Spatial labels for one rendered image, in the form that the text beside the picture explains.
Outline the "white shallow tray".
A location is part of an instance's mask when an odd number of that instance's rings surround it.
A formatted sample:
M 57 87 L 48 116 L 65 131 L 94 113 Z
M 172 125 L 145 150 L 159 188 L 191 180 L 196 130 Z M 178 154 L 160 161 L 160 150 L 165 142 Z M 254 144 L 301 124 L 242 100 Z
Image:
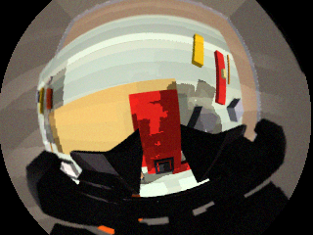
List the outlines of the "white shallow tray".
M 63 172 L 65 172 L 67 175 L 69 175 L 70 179 L 73 180 L 77 180 L 77 177 L 79 176 L 79 172 L 78 169 L 75 169 L 75 165 L 73 163 L 73 161 L 68 162 L 67 160 L 62 160 L 62 158 L 60 158 L 60 161 L 63 161 L 62 163 L 62 170 Z

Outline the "tan wooden floor panel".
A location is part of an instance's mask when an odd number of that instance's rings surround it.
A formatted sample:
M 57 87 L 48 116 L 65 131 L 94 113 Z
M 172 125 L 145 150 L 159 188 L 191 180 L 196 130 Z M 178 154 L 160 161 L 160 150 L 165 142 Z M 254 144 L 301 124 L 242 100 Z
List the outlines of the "tan wooden floor panel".
M 51 133 L 58 152 L 107 152 L 134 132 L 129 94 L 176 90 L 176 78 L 129 82 L 95 91 L 51 111 Z

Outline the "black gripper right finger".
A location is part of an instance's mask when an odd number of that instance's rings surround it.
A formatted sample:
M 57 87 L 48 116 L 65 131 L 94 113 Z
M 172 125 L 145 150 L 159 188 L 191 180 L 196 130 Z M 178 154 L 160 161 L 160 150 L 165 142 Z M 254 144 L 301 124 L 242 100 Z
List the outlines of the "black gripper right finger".
M 191 126 L 181 125 L 181 152 L 192 170 L 197 183 L 207 180 L 207 174 L 220 156 L 224 146 L 244 137 L 246 124 L 227 129 L 226 132 L 207 133 Z

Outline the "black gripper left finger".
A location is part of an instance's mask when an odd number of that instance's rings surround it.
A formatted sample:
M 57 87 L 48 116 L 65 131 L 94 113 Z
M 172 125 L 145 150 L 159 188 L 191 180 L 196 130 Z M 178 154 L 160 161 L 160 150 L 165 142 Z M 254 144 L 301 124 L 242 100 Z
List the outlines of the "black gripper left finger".
M 81 169 L 112 173 L 121 184 L 132 191 L 132 195 L 140 196 L 144 149 L 141 146 L 138 129 L 108 152 L 71 150 L 69 156 Z

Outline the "yellow flat bar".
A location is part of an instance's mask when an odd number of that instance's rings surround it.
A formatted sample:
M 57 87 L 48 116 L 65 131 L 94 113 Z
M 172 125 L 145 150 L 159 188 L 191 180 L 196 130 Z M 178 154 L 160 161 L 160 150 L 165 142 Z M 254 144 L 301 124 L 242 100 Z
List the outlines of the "yellow flat bar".
M 43 89 L 43 87 L 42 87 L 42 90 L 40 90 L 40 98 L 39 98 L 40 115 L 44 115 L 44 107 L 43 107 L 44 90 L 46 89 Z
M 195 36 L 193 36 L 193 44 L 195 44 L 195 46 L 193 46 L 193 52 L 192 52 L 192 61 L 191 63 L 193 64 L 193 66 L 196 67 L 203 67 L 203 59 L 204 59 L 204 54 L 203 54 L 203 36 L 197 35 L 197 33 L 195 34 Z

